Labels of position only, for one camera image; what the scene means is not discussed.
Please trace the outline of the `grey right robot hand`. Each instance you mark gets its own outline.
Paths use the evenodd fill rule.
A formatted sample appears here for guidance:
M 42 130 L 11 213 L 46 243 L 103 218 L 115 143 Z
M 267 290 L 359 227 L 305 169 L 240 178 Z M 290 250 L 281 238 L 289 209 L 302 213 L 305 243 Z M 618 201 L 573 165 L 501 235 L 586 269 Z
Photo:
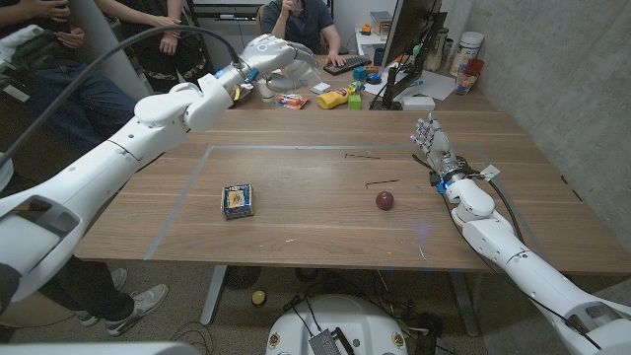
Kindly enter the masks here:
M 418 119 L 415 133 L 410 139 L 421 148 L 427 164 L 443 181 L 463 177 L 449 137 L 432 113 L 428 114 L 426 120 Z

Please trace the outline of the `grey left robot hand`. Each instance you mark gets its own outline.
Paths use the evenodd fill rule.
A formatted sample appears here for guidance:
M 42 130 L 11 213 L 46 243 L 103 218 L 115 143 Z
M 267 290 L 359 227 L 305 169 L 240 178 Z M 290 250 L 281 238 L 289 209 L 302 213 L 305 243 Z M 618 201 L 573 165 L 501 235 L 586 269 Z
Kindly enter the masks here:
M 253 39 L 232 66 L 246 81 L 263 78 L 266 87 L 277 93 L 322 82 L 316 57 L 308 47 L 274 35 Z

